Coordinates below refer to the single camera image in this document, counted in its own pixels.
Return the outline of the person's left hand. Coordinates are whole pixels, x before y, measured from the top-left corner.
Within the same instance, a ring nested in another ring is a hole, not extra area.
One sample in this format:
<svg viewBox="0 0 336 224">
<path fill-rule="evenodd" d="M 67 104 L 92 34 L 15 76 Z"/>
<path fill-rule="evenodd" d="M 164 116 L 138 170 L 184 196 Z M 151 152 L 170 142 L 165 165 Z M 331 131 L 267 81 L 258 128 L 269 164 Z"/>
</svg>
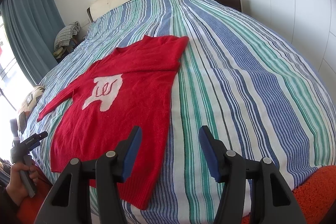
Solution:
<svg viewBox="0 0 336 224">
<path fill-rule="evenodd" d="M 27 189 L 25 188 L 25 185 L 21 180 L 20 175 L 21 170 L 27 171 L 29 173 L 29 177 L 34 182 L 35 185 L 39 180 L 38 178 L 39 174 L 34 161 L 32 161 L 32 164 L 30 166 L 25 165 L 22 162 L 17 162 L 11 166 L 10 182 L 6 187 L 6 191 L 9 197 L 18 206 L 29 195 Z"/>
</svg>

